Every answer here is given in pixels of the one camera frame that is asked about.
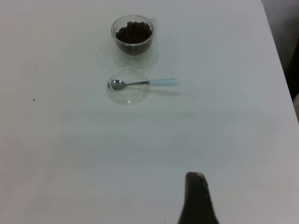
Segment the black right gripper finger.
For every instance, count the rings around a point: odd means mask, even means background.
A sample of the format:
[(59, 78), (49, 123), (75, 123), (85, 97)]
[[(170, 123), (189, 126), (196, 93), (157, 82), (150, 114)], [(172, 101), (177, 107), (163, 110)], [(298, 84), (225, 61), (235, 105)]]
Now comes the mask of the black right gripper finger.
[(217, 224), (208, 183), (202, 173), (188, 172), (185, 176), (185, 200), (179, 224)]

